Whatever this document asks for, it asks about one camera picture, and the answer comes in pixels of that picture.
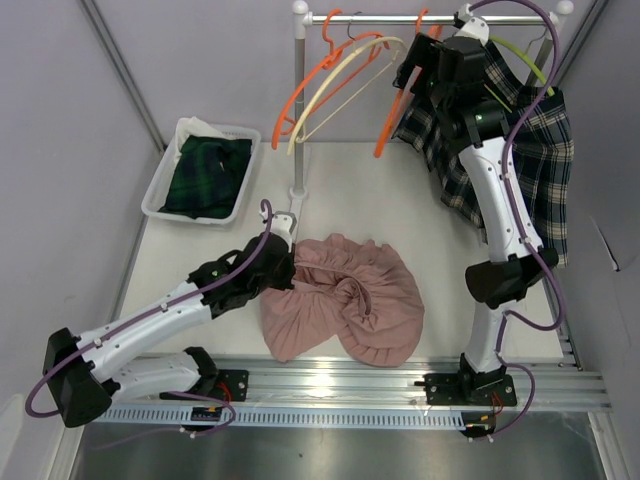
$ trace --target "metal rod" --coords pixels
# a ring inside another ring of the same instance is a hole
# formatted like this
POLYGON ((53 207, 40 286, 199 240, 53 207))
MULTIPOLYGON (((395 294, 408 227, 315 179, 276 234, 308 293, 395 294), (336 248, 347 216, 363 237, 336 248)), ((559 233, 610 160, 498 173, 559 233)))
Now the metal rod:
POLYGON ((156 125, 156 122, 153 119, 153 116, 151 115, 151 112, 149 111, 149 108, 147 107, 142 94, 140 93, 140 89, 136 85, 136 82, 131 75, 131 71, 129 70, 127 63, 125 62, 124 57, 113 38, 113 35, 109 31, 109 27, 107 26, 107 23, 104 20, 104 17, 102 16, 100 9, 98 8, 98 5, 96 4, 95 0, 78 0, 78 4, 89 20, 89 23, 91 24, 91 27, 93 28, 93 31, 95 32, 100 45, 102 45, 105 52, 107 53, 111 65, 115 69, 118 78, 120 78, 122 86, 127 92, 127 95, 129 96, 133 107, 135 108, 136 112, 140 116, 140 119, 147 128, 147 132, 149 133, 149 136, 151 137, 151 140, 153 141, 155 147, 158 149, 158 151, 164 152, 164 150, 166 149, 166 145, 162 140, 162 135, 160 134, 158 125, 156 125))
MULTIPOLYGON (((538 51, 538 56, 536 57, 535 64, 540 70, 544 67, 549 59, 549 55, 553 52, 553 40, 550 38, 546 38, 542 41, 542 45, 540 45, 540 50, 538 51)), ((526 85, 535 85, 538 81, 538 77, 535 73, 529 73, 527 77, 526 85)))
POLYGON ((589 35, 593 31, 609 3, 613 2, 610 2, 610 0, 594 0, 591 4, 589 12, 584 16, 580 26, 578 27, 578 32, 573 36, 569 46, 565 49, 560 69, 556 74, 556 83, 558 85, 562 85, 564 83, 571 65, 578 57, 578 54, 584 47, 585 42, 589 38, 589 35))
MULTIPOLYGON (((544 25, 544 21, 538 16, 483 16, 489 25, 526 26, 544 25)), ((305 25, 322 25, 327 20, 326 15, 310 15, 305 20, 305 25)), ((417 15, 335 15, 331 17, 331 25, 415 25, 417 15)), ((453 15, 425 15, 422 17, 423 25, 453 25, 453 15)))
MULTIPOLYGON (((296 38, 295 40, 295 85, 296 87, 304 80, 304 56, 305 56, 305 41, 304 38, 296 38)), ((298 123, 298 119, 304 111, 304 89, 296 98, 295 102, 295 121, 298 123)), ((294 195, 304 194, 304 144, 296 143, 293 151, 294 155, 294 195)))

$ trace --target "plaid cloth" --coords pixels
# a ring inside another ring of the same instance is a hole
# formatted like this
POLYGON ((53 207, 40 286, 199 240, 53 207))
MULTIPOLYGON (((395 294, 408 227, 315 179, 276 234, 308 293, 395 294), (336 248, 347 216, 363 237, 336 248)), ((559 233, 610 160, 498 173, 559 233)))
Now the plaid cloth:
POLYGON ((161 212, 190 218, 231 215, 251 158, 251 140, 187 138, 161 212))
MULTIPOLYGON (((515 125, 539 89, 523 86, 507 67, 498 49, 487 44, 485 83, 511 107, 506 113, 515 125)), ((533 224, 547 248, 558 252, 558 266, 567 264, 566 200, 573 159, 573 139, 560 90, 543 99, 515 137, 513 160, 522 195, 533 224)), ((414 98, 394 137, 424 154, 430 171, 442 184, 442 202, 459 210, 484 231, 480 206, 467 172, 457 155, 448 152, 435 111, 429 100, 414 98)))

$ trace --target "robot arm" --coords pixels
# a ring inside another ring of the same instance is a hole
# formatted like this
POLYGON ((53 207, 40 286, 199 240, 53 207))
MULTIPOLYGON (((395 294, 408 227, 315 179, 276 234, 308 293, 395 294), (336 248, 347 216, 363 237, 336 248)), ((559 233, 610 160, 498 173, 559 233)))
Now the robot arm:
POLYGON ((74 352, 95 344, 95 348, 47 382, 65 425, 84 425, 99 417, 112 403, 144 395, 180 391, 206 396, 214 386, 217 369, 203 349, 191 347, 160 358, 136 360, 136 357, 182 330, 243 307, 267 288, 293 288, 294 227, 295 218, 290 213, 276 212, 271 232, 255 260, 218 288, 200 292, 238 269, 256 249, 260 237, 251 239, 242 251, 234 250, 203 264, 171 292, 138 312, 79 336, 74 337, 66 328, 51 335, 45 374, 74 352), (172 302, 187 294, 191 297, 172 302), (100 341, 108 332, 152 309, 157 313, 119 331, 107 341, 100 341))
MULTIPOLYGON (((411 92, 432 105, 441 133, 469 175, 482 211, 489 260, 465 273, 469 292, 476 300, 472 336, 461 355, 457 378, 447 380, 457 385, 462 404, 482 404, 476 402, 482 402, 487 391, 491 393, 491 388, 507 377, 496 354, 503 316, 543 276, 529 247, 549 267, 557 264, 558 256, 554 249, 544 248, 533 228, 516 181, 511 150, 504 152, 509 133, 504 110, 484 85, 483 47, 489 39, 489 27, 482 18, 473 17, 468 5, 456 17, 459 31, 442 42, 416 35, 394 85, 405 88, 413 70, 422 69, 411 92), (524 235, 520 235, 518 221, 524 226, 524 235)), ((451 398, 447 394, 442 403, 430 403, 451 404, 451 398)))

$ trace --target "metal base plate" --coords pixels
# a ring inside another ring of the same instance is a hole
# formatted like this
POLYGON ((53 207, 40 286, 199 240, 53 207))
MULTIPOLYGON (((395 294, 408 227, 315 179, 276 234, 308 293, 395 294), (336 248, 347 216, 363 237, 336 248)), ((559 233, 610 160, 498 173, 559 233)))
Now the metal base plate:
POLYGON ((496 393, 502 405, 515 407, 518 404, 513 379, 505 375, 500 383, 489 385, 472 392, 470 398, 466 398, 460 384, 457 373, 430 373, 424 376, 424 386, 427 392, 427 403, 434 406, 464 406, 473 405, 480 407, 495 406, 491 394, 496 393))
MULTIPOLYGON (((248 409, 296 408, 310 415, 323 408, 345 409, 354 414, 384 410, 389 416, 399 411, 418 411, 423 415, 429 412, 430 415, 437 409, 456 412, 487 411, 487 407, 483 406, 427 405, 424 386, 415 385, 416 381, 424 380, 425 374, 457 372, 457 358, 434 362, 407 362, 392 370, 369 367, 352 360, 324 357, 302 358, 283 364, 263 357, 216 355, 215 362, 221 370, 250 372, 250 388, 247 391, 246 402, 242 404, 248 409)), ((538 364, 530 368, 536 377, 536 395, 530 411, 611 411, 611 403, 601 374, 577 371, 575 367, 569 366, 568 359, 563 368, 557 364, 538 364)), ((531 388, 529 377, 517 369, 510 372, 510 375, 518 396, 527 398, 531 388)), ((164 400, 158 398, 145 398, 130 403, 152 407, 166 405, 164 400)), ((206 405, 184 399, 180 399, 180 404, 206 405)), ((504 408, 506 412, 519 411, 518 407, 504 408)), ((135 423, 136 419, 128 417, 128 421, 135 423)))

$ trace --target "pink cloth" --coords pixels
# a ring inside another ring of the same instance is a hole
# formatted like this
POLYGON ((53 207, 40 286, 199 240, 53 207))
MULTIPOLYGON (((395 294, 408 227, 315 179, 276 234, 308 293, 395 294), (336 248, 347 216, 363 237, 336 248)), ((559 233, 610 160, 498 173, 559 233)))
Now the pink cloth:
POLYGON ((296 244, 294 290, 260 296, 271 354, 286 362, 338 335, 353 358, 402 365, 422 333, 424 306, 413 275, 389 245, 342 235, 296 244))

